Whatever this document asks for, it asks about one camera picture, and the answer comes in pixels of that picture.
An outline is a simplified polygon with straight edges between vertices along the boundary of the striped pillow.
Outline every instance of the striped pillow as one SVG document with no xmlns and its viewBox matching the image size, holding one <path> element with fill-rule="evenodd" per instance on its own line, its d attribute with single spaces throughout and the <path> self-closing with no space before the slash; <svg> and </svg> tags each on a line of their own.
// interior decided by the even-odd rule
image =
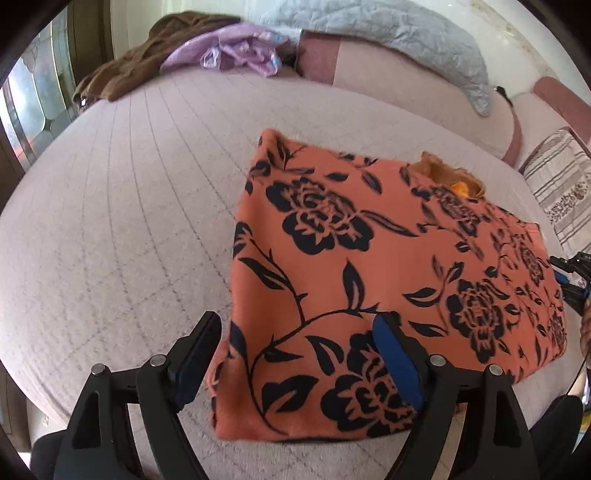
<svg viewBox="0 0 591 480">
<path fill-rule="evenodd" d="M 561 128 L 531 154 L 525 181 L 554 226 L 564 252 L 591 252 L 591 155 Z"/>
</svg>

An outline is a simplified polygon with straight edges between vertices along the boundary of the bed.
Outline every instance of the bed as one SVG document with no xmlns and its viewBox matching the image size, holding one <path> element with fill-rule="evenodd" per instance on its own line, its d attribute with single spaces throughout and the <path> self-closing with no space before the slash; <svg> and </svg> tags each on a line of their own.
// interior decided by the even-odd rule
<svg viewBox="0 0 591 480">
<path fill-rule="evenodd" d="M 560 244 L 522 176 L 463 138 L 358 93 L 284 69 L 273 79 L 198 68 L 93 105 L 27 173 L 0 218 L 0 356 L 23 392 L 64 425 L 90 367 L 141 365 L 189 333 L 205 310 L 225 327 L 234 217 L 260 132 L 376 157 L 422 150 L 482 179 L 487 197 Z M 582 362 L 568 309 L 566 354 L 515 387 L 528 425 L 564 393 Z M 338 445 L 216 440 L 202 389 L 180 414 L 212 479 L 382 479 L 406 434 Z M 139 411 L 138 451 L 154 460 Z M 447 478 L 461 431 L 452 423 L 436 478 Z"/>
</svg>

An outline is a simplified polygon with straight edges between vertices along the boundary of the blue gripper pad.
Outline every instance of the blue gripper pad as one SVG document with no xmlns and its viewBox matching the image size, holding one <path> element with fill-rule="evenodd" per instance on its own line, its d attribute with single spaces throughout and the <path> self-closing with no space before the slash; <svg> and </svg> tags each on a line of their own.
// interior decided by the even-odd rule
<svg viewBox="0 0 591 480">
<path fill-rule="evenodd" d="M 417 369 L 381 315 L 374 318 L 373 333 L 375 345 L 384 359 L 400 398 L 410 403 L 416 411 L 421 411 L 425 398 Z"/>
</svg>

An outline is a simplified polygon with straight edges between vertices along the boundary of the pillow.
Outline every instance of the pillow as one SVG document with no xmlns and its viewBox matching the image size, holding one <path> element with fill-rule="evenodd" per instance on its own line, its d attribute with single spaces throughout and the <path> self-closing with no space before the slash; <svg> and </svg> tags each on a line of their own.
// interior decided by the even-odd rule
<svg viewBox="0 0 591 480">
<path fill-rule="evenodd" d="M 517 161 L 519 122 L 509 103 L 492 88 L 491 114 L 482 118 L 458 87 L 406 55 L 363 40 L 309 31 L 300 39 L 297 71 L 306 79 L 362 93 L 426 118 L 511 166 Z"/>
<path fill-rule="evenodd" d="M 591 106 L 552 77 L 542 77 L 532 90 L 564 118 L 585 142 L 591 140 Z"/>
<path fill-rule="evenodd" d="M 521 126 L 521 151 L 513 168 L 522 172 L 534 150 L 548 136 L 568 122 L 533 93 L 523 93 L 513 99 L 513 108 Z"/>
<path fill-rule="evenodd" d="M 591 252 L 591 154 L 569 128 L 534 151 L 523 172 L 554 226 L 564 253 Z"/>
</svg>

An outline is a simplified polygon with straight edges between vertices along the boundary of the black leaf pattern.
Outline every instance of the black leaf pattern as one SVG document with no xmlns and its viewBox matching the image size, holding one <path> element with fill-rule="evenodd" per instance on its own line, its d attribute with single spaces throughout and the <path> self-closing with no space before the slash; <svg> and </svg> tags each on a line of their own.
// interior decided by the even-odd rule
<svg viewBox="0 0 591 480">
<path fill-rule="evenodd" d="M 287 161 L 290 159 L 291 153 L 289 149 L 279 138 L 277 138 L 277 151 L 279 152 L 279 158 L 283 161 Z"/>
<path fill-rule="evenodd" d="M 275 155 L 271 150 L 267 150 L 267 158 L 269 159 L 269 163 L 274 167 L 277 167 L 277 160 L 275 159 Z"/>
<path fill-rule="evenodd" d="M 365 183 L 369 188 L 371 188 L 375 193 L 378 195 L 382 194 L 382 183 L 379 181 L 374 174 L 364 171 L 361 174 L 361 180 Z"/>
<path fill-rule="evenodd" d="M 478 260 L 484 260 L 484 252 L 478 245 L 474 245 L 474 253 L 476 254 L 476 258 Z"/>
<path fill-rule="evenodd" d="M 365 309 L 366 312 L 371 312 L 371 313 L 377 313 L 378 312 L 378 308 L 379 308 L 379 302 L 377 302 L 376 304 L 372 305 L 371 307 L 368 307 Z"/>
<path fill-rule="evenodd" d="M 435 255 L 433 255 L 433 258 L 431 259 L 431 266 L 436 277 L 443 278 L 443 267 L 441 266 L 439 260 L 437 260 L 437 257 Z"/>
<path fill-rule="evenodd" d="M 355 155 L 352 153 L 341 153 L 339 154 L 339 160 L 353 161 L 355 160 Z"/>
<path fill-rule="evenodd" d="M 299 410 L 304 406 L 308 395 L 317 383 L 318 379 L 310 375 L 296 375 L 281 383 L 266 383 L 261 391 L 263 414 L 266 414 L 277 400 L 289 393 L 293 393 L 293 395 L 277 409 L 277 413 Z"/>
<path fill-rule="evenodd" d="M 410 175 L 408 174 L 408 167 L 402 167 L 400 169 L 400 178 L 406 185 L 410 187 Z"/>
<path fill-rule="evenodd" d="M 466 252 L 470 251 L 470 245 L 468 245 L 466 242 L 458 242 L 456 243 L 456 250 L 462 254 L 465 254 Z"/>
<path fill-rule="evenodd" d="M 445 330 L 440 326 L 432 325 L 431 323 L 415 323 L 408 322 L 413 329 L 424 337 L 442 337 L 444 336 Z"/>
<path fill-rule="evenodd" d="M 499 271 L 495 267 L 488 267 L 484 273 L 489 278 L 497 278 L 499 275 Z"/>
<path fill-rule="evenodd" d="M 297 175 L 310 175 L 316 171 L 314 167 L 302 167 L 302 168 L 286 168 L 285 171 L 289 173 L 295 173 Z"/>
<path fill-rule="evenodd" d="M 268 177 L 271 175 L 271 165 L 267 160 L 259 160 L 248 172 L 252 177 Z"/>
<path fill-rule="evenodd" d="M 513 331 L 513 327 L 519 325 L 519 321 L 517 322 L 510 322 L 509 320 L 507 320 L 507 331 L 512 332 Z"/>
<path fill-rule="evenodd" d="M 347 260 L 343 269 L 343 286 L 347 295 L 348 308 L 358 310 L 365 297 L 365 286 L 353 264 Z"/>
<path fill-rule="evenodd" d="M 439 301 L 437 290 L 431 287 L 423 287 L 413 293 L 403 293 L 402 296 L 413 305 L 423 308 L 435 305 Z"/>
<path fill-rule="evenodd" d="M 232 258 L 235 258 L 246 247 L 246 233 L 252 235 L 252 230 L 245 222 L 238 222 L 234 230 L 234 249 Z"/>
<path fill-rule="evenodd" d="M 250 268 L 267 288 L 270 288 L 271 290 L 284 289 L 282 284 L 284 284 L 285 279 L 281 278 L 279 275 L 272 272 L 268 268 L 263 267 L 261 263 L 254 258 L 242 257 L 238 260 Z"/>
<path fill-rule="evenodd" d="M 542 362 L 542 349 L 540 346 L 540 342 L 538 341 L 538 339 L 535 339 L 535 357 L 537 358 L 537 362 L 538 362 L 538 367 L 540 366 L 540 363 Z"/>
<path fill-rule="evenodd" d="M 244 249 L 244 247 L 246 247 L 246 244 L 234 245 L 234 249 L 232 250 L 232 258 L 235 258 Z"/>
<path fill-rule="evenodd" d="M 420 190 L 417 188 L 412 188 L 410 190 L 410 193 L 412 193 L 415 197 L 421 197 L 423 200 L 426 201 L 431 200 L 431 195 L 433 195 L 429 190 Z"/>
<path fill-rule="evenodd" d="M 512 303 L 505 305 L 505 311 L 509 314 L 509 315 L 519 315 L 519 309 L 515 307 L 515 305 L 513 305 Z"/>
<path fill-rule="evenodd" d="M 425 202 L 421 202 L 421 210 L 423 211 L 424 216 L 429 220 L 430 223 L 432 223 L 433 225 L 439 225 L 439 222 L 435 218 L 435 215 Z"/>
<path fill-rule="evenodd" d="M 410 236 L 410 237 L 418 236 L 418 235 L 415 235 L 414 233 L 412 233 L 407 228 L 404 228 L 402 225 L 394 223 L 392 220 L 385 217 L 384 215 L 381 215 L 378 212 L 373 212 L 371 210 L 361 210 L 361 213 L 363 213 L 368 219 L 373 220 L 379 226 L 382 226 L 386 230 L 390 230 L 393 233 L 397 233 L 399 235 L 404 235 L 404 236 Z"/>
<path fill-rule="evenodd" d="M 244 363 L 248 365 L 248 353 L 246 351 L 246 339 L 244 338 L 244 334 L 240 327 L 236 325 L 234 322 L 230 322 L 230 335 L 228 337 L 230 345 L 234 347 L 242 358 L 244 359 Z"/>
<path fill-rule="evenodd" d="M 499 300 L 509 300 L 509 295 L 495 287 L 488 278 L 485 278 L 483 282 L 488 285 L 488 289 L 493 292 L 493 294 L 496 295 Z"/>
<path fill-rule="evenodd" d="M 376 163 L 378 160 L 379 160 L 379 158 L 365 157 L 363 159 L 363 164 L 366 167 L 370 167 L 371 165 L 373 165 L 374 163 Z"/>
<path fill-rule="evenodd" d="M 303 358 L 302 355 L 296 353 L 284 352 L 279 350 L 277 347 L 271 347 L 265 350 L 265 360 L 272 364 L 278 364 L 280 362 L 289 362 L 290 360 L 297 360 Z"/>
<path fill-rule="evenodd" d="M 508 355 L 510 355 L 511 352 L 509 351 L 509 347 L 507 347 L 507 344 L 502 339 L 499 339 L 498 342 L 499 342 L 499 348 L 501 350 L 503 350 L 505 353 L 507 353 Z"/>
<path fill-rule="evenodd" d="M 498 253 L 501 251 L 501 244 L 499 243 L 499 239 L 496 237 L 494 233 L 491 233 L 492 239 L 492 246 L 495 248 L 495 251 Z"/>
<path fill-rule="evenodd" d="M 327 178 L 332 181 L 345 181 L 349 178 L 348 173 L 341 173 L 339 171 L 334 171 L 333 173 L 329 173 L 325 175 L 324 178 Z"/>
<path fill-rule="evenodd" d="M 223 362 L 219 362 L 215 372 L 213 373 L 213 380 L 214 381 L 218 381 L 220 379 L 220 377 L 222 376 L 222 369 L 223 369 L 224 363 Z"/>
<path fill-rule="evenodd" d="M 455 262 L 447 271 L 446 279 L 448 282 L 457 280 L 464 272 L 464 262 Z"/>
<path fill-rule="evenodd" d="M 320 369 L 324 375 L 332 375 L 335 373 L 335 365 L 333 364 L 332 359 L 330 358 L 330 355 L 326 349 L 332 351 L 337 362 L 341 364 L 345 359 L 345 353 L 343 352 L 341 346 L 328 338 L 315 335 L 307 335 L 306 339 L 314 348 L 316 359 L 318 360 L 318 364 L 320 365 Z"/>
</svg>

